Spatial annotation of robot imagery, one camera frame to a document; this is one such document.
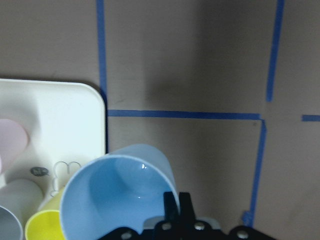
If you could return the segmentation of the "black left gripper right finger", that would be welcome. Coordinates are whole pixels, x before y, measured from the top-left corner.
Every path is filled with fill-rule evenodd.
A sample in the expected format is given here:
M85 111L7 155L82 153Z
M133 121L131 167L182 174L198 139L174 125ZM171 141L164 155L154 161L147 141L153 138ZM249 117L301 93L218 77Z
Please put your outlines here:
M190 193L180 192L179 203L180 203L180 220L183 223L193 223L196 220L196 215L194 212Z

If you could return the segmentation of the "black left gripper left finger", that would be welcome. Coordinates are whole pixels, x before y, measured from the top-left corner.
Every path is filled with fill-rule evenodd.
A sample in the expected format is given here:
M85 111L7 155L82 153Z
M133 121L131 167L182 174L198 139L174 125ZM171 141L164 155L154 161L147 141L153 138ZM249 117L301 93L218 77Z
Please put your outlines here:
M179 209L171 191L163 193L164 219L169 222L178 222Z

